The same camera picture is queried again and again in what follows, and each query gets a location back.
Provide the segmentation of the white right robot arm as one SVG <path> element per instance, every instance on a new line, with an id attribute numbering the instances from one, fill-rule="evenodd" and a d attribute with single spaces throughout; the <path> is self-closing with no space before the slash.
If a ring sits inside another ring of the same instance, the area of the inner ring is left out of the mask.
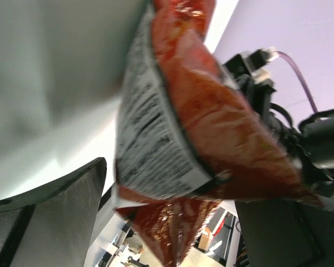
<path id="1" fill-rule="evenodd" d="M 312 114 L 295 125 L 289 112 L 271 101 L 274 82 L 264 67 L 285 60 L 301 83 Z M 286 149 L 303 182 L 315 193 L 334 199 L 334 109 L 319 111 L 294 60 L 273 48 L 239 53 L 224 63 L 239 89 L 272 137 Z"/>

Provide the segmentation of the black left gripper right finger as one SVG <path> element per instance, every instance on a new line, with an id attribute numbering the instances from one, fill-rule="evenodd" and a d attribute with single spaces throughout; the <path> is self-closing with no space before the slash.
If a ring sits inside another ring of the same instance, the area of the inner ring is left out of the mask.
<path id="1" fill-rule="evenodd" d="M 334 266 L 334 211 L 286 200 L 235 205 L 251 266 Z"/>

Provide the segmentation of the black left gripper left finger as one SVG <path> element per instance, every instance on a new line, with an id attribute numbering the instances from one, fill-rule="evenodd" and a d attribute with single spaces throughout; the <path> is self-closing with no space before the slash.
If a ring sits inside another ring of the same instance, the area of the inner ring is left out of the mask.
<path id="1" fill-rule="evenodd" d="M 106 178 L 99 157 L 0 200 L 0 266 L 83 266 Z"/>

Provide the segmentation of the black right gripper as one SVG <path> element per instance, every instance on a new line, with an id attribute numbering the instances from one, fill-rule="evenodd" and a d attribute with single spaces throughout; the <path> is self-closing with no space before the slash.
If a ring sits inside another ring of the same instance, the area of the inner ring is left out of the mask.
<path id="1" fill-rule="evenodd" d="M 260 121 L 291 158 L 292 165 L 299 171 L 302 182 L 309 183 L 309 163 L 301 146 L 301 132 L 295 127 L 293 118 L 286 109 L 272 102 L 276 92 L 274 81 L 264 66 L 277 58 L 272 49 L 238 53 L 223 64 L 233 76 L 241 93 Z"/>

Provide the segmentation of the red Doritos bag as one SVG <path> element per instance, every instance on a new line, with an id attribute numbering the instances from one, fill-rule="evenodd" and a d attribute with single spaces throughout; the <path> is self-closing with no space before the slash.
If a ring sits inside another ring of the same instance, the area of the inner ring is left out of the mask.
<path id="1" fill-rule="evenodd" d="M 321 204 L 205 47 L 214 5 L 149 1 L 127 57 L 117 212 L 163 266 L 184 260 L 223 200 Z"/>

